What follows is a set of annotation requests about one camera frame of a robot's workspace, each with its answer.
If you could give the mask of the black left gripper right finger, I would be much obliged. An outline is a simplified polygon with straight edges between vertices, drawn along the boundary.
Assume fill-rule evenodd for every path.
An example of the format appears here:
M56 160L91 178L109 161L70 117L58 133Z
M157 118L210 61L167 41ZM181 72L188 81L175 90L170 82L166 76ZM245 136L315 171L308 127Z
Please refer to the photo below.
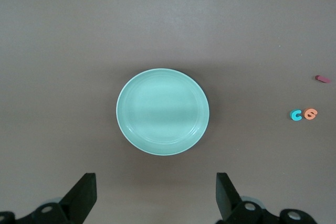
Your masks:
M240 196L227 173L216 174L216 202L221 214L218 223L315 223L306 212L283 209L271 214L260 200Z

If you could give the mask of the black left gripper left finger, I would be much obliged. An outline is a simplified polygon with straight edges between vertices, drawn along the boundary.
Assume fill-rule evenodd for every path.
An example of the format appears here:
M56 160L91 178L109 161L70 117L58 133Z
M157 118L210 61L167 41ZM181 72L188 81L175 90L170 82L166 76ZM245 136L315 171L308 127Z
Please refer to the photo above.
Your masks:
M39 206L30 214L17 219L10 211L1 212L1 223L84 223L97 201L95 173L84 174L60 202Z

